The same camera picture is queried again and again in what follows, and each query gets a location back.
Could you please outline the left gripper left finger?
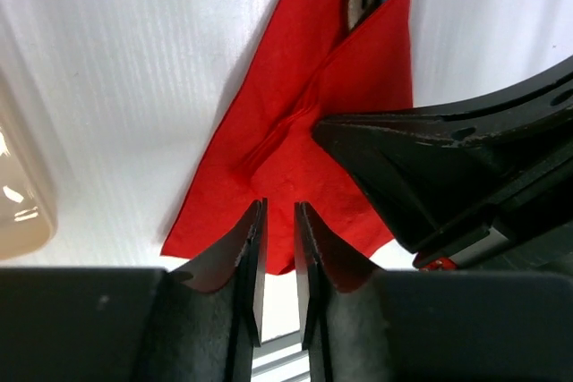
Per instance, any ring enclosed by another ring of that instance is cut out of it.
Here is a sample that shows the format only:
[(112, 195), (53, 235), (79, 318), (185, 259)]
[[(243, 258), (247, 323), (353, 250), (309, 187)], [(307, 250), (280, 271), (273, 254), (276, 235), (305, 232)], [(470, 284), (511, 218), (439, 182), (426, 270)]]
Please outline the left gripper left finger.
[(1, 272), (4, 381), (247, 381), (261, 344), (268, 203), (181, 267)]

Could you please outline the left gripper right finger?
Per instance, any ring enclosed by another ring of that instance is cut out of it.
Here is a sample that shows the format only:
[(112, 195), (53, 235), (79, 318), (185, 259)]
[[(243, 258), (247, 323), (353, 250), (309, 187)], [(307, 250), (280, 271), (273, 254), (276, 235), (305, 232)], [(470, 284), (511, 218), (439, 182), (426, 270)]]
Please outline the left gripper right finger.
[(301, 337), (313, 381), (569, 381), (572, 280), (388, 271), (295, 205)]

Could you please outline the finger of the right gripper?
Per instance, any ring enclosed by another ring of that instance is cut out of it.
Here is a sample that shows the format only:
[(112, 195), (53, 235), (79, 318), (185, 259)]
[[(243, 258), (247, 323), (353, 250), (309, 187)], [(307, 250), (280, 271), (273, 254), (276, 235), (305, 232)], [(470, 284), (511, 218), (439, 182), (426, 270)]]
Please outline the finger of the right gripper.
[(477, 98), (332, 115), (312, 136), (411, 251), (415, 204), (468, 193), (572, 195), (572, 62)]

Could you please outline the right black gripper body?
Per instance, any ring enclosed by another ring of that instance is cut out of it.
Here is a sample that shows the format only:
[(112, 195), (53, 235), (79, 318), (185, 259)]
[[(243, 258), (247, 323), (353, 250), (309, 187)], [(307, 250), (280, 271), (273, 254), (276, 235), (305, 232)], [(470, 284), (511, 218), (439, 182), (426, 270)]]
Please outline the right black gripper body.
[(415, 204), (413, 266), (538, 270), (572, 254), (570, 193), (479, 193)]

